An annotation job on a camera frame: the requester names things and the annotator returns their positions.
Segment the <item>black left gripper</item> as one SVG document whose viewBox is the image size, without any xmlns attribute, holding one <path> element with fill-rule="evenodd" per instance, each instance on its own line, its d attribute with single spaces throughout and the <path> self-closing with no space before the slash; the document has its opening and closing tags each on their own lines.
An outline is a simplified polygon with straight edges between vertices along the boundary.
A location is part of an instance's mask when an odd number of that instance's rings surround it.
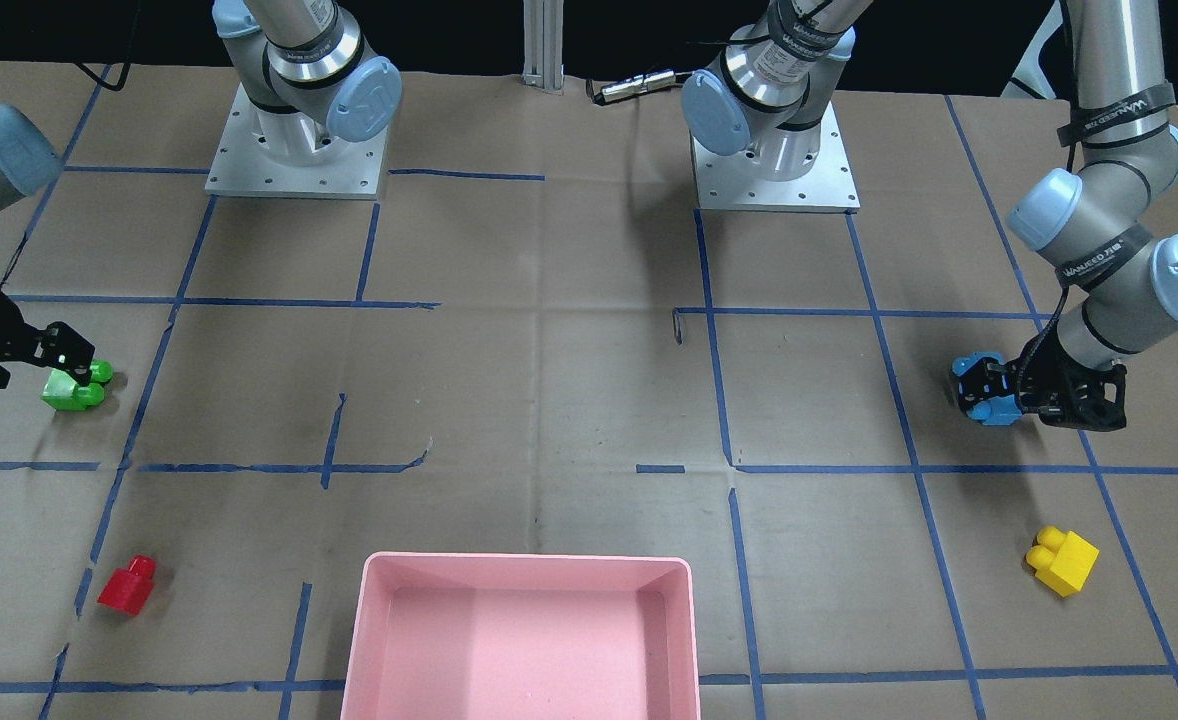
<svg viewBox="0 0 1178 720">
<path fill-rule="evenodd" d="M 959 394 L 960 410 L 977 423 L 1015 423 L 1023 412 L 1032 412 L 1048 427 L 1093 432 L 1127 427 L 1127 366 L 1084 366 L 1068 356 L 1055 331 L 1030 341 L 1017 364 L 1000 357 L 959 357 L 957 382 L 959 389 L 1014 389 L 1017 383 L 1017 396 Z"/>
</svg>

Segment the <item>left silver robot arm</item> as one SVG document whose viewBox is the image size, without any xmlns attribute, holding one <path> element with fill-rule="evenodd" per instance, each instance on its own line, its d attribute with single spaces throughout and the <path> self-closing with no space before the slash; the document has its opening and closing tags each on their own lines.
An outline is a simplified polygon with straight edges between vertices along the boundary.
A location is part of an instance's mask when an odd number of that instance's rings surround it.
<svg viewBox="0 0 1178 720">
<path fill-rule="evenodd" d="M 684 79 L 682 113 L 700 146 L 736 156 L 818 124 L 840 64 L 851 57 L 863 1 L 772 1 L 720 55 Z M 1162 58 L 1154 1 L 1065 1 L 1074 72 L 1070 115 L 1057 141 L 1083 148 L 1083 167 L 1054 169 L 1010 211 L 1010 231 L 1055 267 L 1063 291 L 1081 288 L 1013 361 L 959 357 L 957 407 L 1005 427 L 1119 430 L 1125 361 L 1178 332 L 1178 235 L 1141 224 L 1178 181 L 1177 101 Z"/>
</svg>

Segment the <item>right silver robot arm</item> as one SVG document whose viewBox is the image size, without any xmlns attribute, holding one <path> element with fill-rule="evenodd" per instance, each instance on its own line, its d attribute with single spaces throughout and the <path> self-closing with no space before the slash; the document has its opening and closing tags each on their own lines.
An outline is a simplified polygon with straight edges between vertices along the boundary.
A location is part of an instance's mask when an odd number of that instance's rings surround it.
<svg viewBox="0 0 1178 720">
<path fill-rule="evenodd" d="M 858 37 L 865 1 L 772 1 L 757 22 L 720 44 L 702 70 L 638 75 L 593 90 L 602 108 L 671 86 L 682 90 L 684 118 L 667 128 L 684 148 L 739 156 L 781 152 L 787 176 L 807 173 L 810 151 L 825 156 L 821 131 Z M 405 78 L 373 49 L 359 19 L 333 1 L 217 1 L 211 8 L 240 77 L 225 138 L 231 158 L 216 156 L 209 190 L 287 199 L 369 199 L 389 137 L 401 128 Z M 54 184 L 62 158 L 19 108 L 0 104 L 0 211 Z M 62 323 L 28 324 L 0 288 L 0 389 L 8 365 L 51 370 L 57 397 L 94 405 L 112 379 L 95 346 Z"/>
</svg>

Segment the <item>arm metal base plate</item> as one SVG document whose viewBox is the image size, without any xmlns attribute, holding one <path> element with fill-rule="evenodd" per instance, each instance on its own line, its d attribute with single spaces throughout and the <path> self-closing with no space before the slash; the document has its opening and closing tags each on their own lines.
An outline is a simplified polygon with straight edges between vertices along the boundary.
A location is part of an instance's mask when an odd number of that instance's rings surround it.
<svg viewBox="0 0 1178 720">
<path fill-rule="evenodd" d="M 862 206 L 832 105 L 818 126 L 772 128 L 736 156 L 690 143 L 699 209 L 855 213 Z"/>
<path fill-rule="evenodd" d="M 391 131 L 350 143 L 304 114 L 257 108 L 238 87 L 205 191 L 241 199 L 373 202 L 382 193 Z"/>
</svg>

